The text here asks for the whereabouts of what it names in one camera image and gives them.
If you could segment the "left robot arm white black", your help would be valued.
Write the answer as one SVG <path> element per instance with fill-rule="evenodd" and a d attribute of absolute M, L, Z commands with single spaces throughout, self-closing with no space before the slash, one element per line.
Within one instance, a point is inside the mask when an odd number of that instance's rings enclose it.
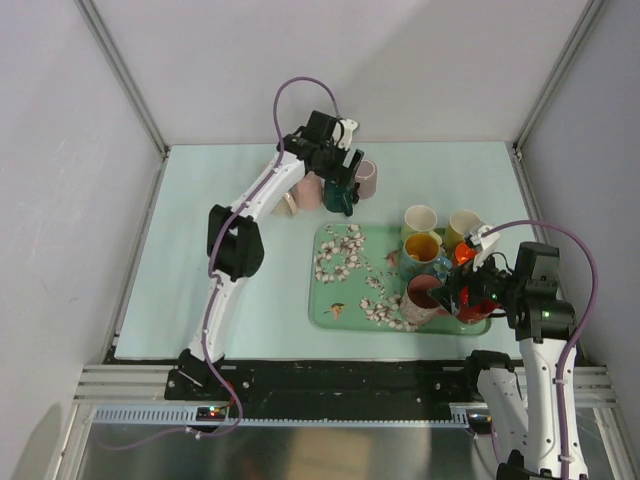
<path fill-rule="evenodd" d="M 263 263 L 260 223 L 309 173 L 341 187 L 353 186 L 364 153 L 357 149 L 348 165 L 344 161 L 358 127 L 355 120 L 313 111 L 306 125 L 278 141 L 273 159 L 238 200 L 210 210 L 206 246 L 210 297 L 177 367 L 197 397 L 209 399 L 221 389 L 222 376 L 211 366 L 224 356 L 240 293 Z"/>

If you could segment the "mauve mug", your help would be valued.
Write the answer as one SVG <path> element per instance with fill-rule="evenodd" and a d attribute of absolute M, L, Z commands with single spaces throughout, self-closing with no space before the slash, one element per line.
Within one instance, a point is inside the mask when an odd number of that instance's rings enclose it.
<path fill-rule="evenodd" d="M 377 189 L 377 176 L 377 166 L 370 160 L 363 159 L 355 175 L 360 200 L 367 200 L 375 195 Z"/>

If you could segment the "blue floral mug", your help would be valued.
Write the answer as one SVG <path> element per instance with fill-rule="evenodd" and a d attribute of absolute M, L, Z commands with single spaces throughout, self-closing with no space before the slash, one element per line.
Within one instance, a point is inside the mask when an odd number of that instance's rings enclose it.
<path fill-rule="evenodd" d="M 452 262 L 430 234 L 414 233 L 404 241 L 398 258 L 398 273 L 402 280 L 431 275 L 444 282 L 451 268 Z"/>

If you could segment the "cream floral mug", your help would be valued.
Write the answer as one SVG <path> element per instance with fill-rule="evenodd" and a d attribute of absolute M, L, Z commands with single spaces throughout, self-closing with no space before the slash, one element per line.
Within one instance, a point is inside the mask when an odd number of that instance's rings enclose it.
<path fill-rule="evenodd" d="M 286 192 L 272 209 L 272 215 L 279 216 L 296 216 L 299 213 L 299 207 L 291 192 Z"/>

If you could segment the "light pink mug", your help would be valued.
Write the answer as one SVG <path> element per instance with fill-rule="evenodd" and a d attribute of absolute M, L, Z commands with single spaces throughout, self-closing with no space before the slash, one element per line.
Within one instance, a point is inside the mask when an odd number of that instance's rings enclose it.
<path fill-rule="evenodd" d="M 322 205 L 321 179 L 309 172 L 294 187 L 294 200 L 299 209 L 314 211 Z"/>

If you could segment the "yellow mug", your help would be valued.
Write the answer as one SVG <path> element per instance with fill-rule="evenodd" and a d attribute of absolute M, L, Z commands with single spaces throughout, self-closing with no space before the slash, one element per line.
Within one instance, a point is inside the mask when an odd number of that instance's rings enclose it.
<path fill-rule="evenodd" d="M 447 250 L 454 250 L 464 240 L 464 236 L 481 222 L 481 218 L 470 210 L 453 212 L 445 228 L 443 245 Z"/>

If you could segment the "red mug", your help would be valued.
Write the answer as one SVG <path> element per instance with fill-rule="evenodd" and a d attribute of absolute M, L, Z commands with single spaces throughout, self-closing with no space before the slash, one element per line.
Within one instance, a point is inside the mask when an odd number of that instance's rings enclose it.
<path fill-rule="evenodd" d="M 481 298 L 474 305 L 470 303 L 471 294 L 468 287 L 464 287 L 459 293 L 459 310 L 454 315 L 460 322 L 474 325 L 489 318 L 501 305 L 492 299 Z"/>

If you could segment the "dark green mug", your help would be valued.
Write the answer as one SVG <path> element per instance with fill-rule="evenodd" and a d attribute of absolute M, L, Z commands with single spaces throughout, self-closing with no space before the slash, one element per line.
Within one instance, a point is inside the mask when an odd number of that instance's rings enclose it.
<path fill-rule="evenodd" d="M 343 214 L 351 217 L 354 213 L 354 206 L 359 203 L 358 182 L 350 186 L 340 186 L 337 182 L 326 180 L 323 189 L 323 205 L 332 213 Z"/>

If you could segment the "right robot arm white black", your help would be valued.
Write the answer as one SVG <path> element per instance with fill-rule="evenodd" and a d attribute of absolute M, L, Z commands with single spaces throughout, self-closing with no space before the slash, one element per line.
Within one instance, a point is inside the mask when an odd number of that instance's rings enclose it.
<path fill-rule="evenodd" d="M 523 242 L 514 268 L 497 267 L 494 250 L 478 248 L 456 267 L 434 297 L 450 313 L 488 303 L 504 311 L 515 333 L 524 373 L 511 358 L 475 350 L 465 360 L 464 393 L 484 401 L 492 440 L 502 457 L 498 479 L 586 479 L 589 470 L 576 423 L 573 306 L 557 297 L 559 250 Z"/>

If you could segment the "light green mug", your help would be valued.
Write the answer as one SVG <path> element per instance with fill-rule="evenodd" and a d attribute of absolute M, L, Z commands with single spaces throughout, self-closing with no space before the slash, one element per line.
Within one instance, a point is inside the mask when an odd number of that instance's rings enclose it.
<path fill-rule="evenodd" d="M 441 245 L 442 237 L 435 231 L 437 221 L 437 214 L 430 207 L 425 205 L 410 206 L 404 214 L 401 240 L 405 242 L 415 233 L 426 233 L 434 238 L 438 245 Z"/>

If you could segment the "orange mug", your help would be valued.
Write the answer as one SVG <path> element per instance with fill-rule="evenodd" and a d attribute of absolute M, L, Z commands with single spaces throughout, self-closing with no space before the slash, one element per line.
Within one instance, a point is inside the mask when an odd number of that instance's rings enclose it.
<path fill-rule="evenodd" d="M 461 266 L 472 260 L 476 256 L 474 248 L 469 247 L 465 242 L 460 242 L 453 252 L 453 264 L 455 267 Z"/>

